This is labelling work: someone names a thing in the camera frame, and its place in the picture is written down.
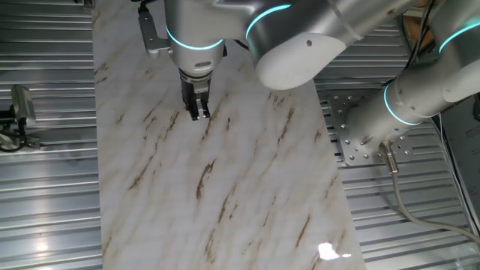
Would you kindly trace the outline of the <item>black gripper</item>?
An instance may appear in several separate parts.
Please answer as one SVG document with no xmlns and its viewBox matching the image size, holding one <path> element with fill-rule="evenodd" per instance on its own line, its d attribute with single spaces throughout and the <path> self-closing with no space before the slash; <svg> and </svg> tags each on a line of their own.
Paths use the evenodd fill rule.
<svg viewBox="0 0 480 270">
<path fill-rule="evenodd" d="M 211 114 L 208 108 L 210 92 L 210 73 L 188 73 L 180 70 L 181 93 L 183 101 L 186 102 L 186 109 L 193 121 L 200 118 L 197 106 L 197 99 L 200 99 L 200 112 L 205 119 Z"/>
</svg>

